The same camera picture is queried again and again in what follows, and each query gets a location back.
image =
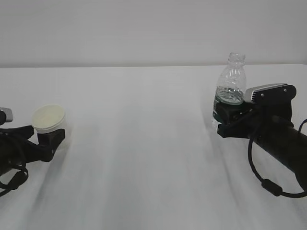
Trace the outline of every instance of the water bottle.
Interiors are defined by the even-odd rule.
[[[244,54],[230,53],[228,66],[223,70],[217,81],[212,115],[213,128],[216,130],[222,122],[220,116],[215,111],[216,104],[222,102],[231,105],[240,105],[244,101],[246,89],[244,65]]]

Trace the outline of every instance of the bottle neck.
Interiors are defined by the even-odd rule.
[[[232,69],[240,69],[245,65],[245,62],[230,62],[228,61],[228,67]]]

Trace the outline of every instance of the clear plastic bottle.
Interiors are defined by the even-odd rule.
[[[246,90],[244,65],[244,54],[230,53],[228,66],[223,70],[217,81],[212,115],[212,124],[216,130],[222,121],[215,111],[216,104],[222,102],[231,105],[239,105],[244,101],[244,93]]]

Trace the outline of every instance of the bottle cap opening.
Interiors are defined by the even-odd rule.
[[[245,54],[231,52],[229,54],[228,63],[235,66],[243,66],[245,64]]]

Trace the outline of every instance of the black cable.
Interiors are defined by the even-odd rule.
[[[301,133],[302,126],[305,123],[307,123],[307,119],[305,121],[303,121],[303,123],[301,124],[301,126],[298,130],[298,137]],[[286,192],[283,192],[283,189],[280,186],[278,186],[276,183],[270,181],[269,179],[263,179],[260,176],[260,174],[258,173],[258,171],[256,170],[254,162],[253,162],[253,158],[252,158],[252,146],[253,146],[254,139],[257,135],[257,132],[261,128],[262,125],[263,125],[263,122],[261,121],[259,123],[259,125],[256,127],[255,131],[250,136],[249,143],[248,143],[248,162],[249,162],[249,165],[250,165],[253,173],[258,178],[258,180],[261,182],[262,187],[265,188],[266,190],[268,190],[270,193],[272,193],[275,196],[285,196],[285,197],[289,197],[289,198],[303,198],[303,197],[307,196],[307,191],[304,191],[304,192],[301,192],[301,193],[286,193]]]

